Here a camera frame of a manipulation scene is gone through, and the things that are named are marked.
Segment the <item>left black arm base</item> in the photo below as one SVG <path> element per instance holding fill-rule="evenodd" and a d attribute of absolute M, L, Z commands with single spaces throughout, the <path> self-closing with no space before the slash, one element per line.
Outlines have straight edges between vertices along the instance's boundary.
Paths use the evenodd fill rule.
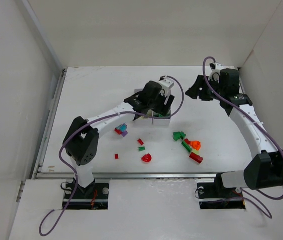
<path fill-rule="evenodd" d="M 87 188 L 80 185 L 75 189 L 76 179 L 64 181 L 60 188 L 64 191 L 62 207 L 67 210 L 108 210 L 109 190 L 108 182 L 94 180 Z"/>

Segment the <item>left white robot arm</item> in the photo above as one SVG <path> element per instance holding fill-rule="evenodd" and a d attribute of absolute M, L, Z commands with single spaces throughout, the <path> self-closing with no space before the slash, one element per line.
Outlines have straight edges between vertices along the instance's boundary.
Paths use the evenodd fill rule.
<path fill-rule="evenodd" d="M 91 194 L 95 187 L 92 161 L 97 155 L 98 143 L 106 133 L 124 124 L 147 119 L 169 119 L 175 97 L 171 94 L 172 78 L 161 77 L 149 81 L 145 87 L 122 103 L 91 119 L 75 118 L 65 136 L 63 147 L 71 157 L 75 169 L 75 184 L 84 196 Z"/>

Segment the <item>small red lego brick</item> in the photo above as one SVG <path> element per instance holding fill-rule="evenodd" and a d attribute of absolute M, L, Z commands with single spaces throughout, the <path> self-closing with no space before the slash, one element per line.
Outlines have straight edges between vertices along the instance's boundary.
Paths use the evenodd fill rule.
<path fill-rule="evenodd" d="M 138 139 L 137 142 L 138 142 L 141 146 L 143 146 L 143 145 L 145 144 L 141 139 Z"/>

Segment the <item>green lego cluster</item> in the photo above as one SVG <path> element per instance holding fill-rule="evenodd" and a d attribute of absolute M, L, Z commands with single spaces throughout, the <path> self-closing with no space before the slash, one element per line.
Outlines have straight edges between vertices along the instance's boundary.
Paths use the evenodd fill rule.
<path fill-rule="evenodd" d="M 177 131 L 173 133 L 173 140 L 174 141 L 179 141 L 179 140 L 184 140 L 186 138 L 186 134 L 183 131 Z"/>

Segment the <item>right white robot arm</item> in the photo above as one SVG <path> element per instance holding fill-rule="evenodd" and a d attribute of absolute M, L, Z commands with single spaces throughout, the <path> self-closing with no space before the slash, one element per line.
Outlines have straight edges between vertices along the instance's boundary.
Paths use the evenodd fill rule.
<path fill-rule="evenodd" d="M 242 189 L 260 191 L 283 186 L 283 150 L 263 127 L 249 96 L 240 93 L 238 70 L 214 70 L 208 79 L 199 75 L 185 94 L 194 100 L 219 100 L 240 130 L 252 157 L 244 170 L 221 172 L 213 182 L 199 182 L 201 200 L 234 198 Z"/>

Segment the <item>red round lego piece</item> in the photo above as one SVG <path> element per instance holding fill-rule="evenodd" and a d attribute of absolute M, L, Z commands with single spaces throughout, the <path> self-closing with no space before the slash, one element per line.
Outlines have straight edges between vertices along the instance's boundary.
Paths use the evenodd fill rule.
<path fill-rule="evenodd" d="M 153 159 L 153 157 L 152 157 L 152 155 L 151 155 L 150 153 L 145 154 L 145 155 L 141 158 L 142 162 L 143 162 L 143 163 L 146 163 L 146 164 L 150 163 L 150 162 L 152 161 L 152 159 Z"/>

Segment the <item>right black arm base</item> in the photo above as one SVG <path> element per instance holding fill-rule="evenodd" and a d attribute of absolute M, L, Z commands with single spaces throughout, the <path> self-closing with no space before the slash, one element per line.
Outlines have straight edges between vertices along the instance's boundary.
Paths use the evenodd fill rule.
<path fill-rule="evenodd" d="M 245 210 L 242 193 L 236 188 L 226 188 L 222 182 L 222 174 L 218 173 L 213 181 L 198 181 L 197 198 L 201 210 Z"/>

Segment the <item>long green lego brick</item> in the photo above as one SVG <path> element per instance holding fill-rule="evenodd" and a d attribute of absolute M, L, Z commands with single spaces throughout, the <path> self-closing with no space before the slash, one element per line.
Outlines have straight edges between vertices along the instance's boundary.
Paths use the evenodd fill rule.
<path fill-rule="evenodd" d="M 183 142 L 181 143 L 181 145 L 182 145 L 189 153 L 191 153 L 191 152 L 193 151 L 193 148 L 192 148 L 188 143 L 186 143 L 185 141 L 183 141 Z"/>

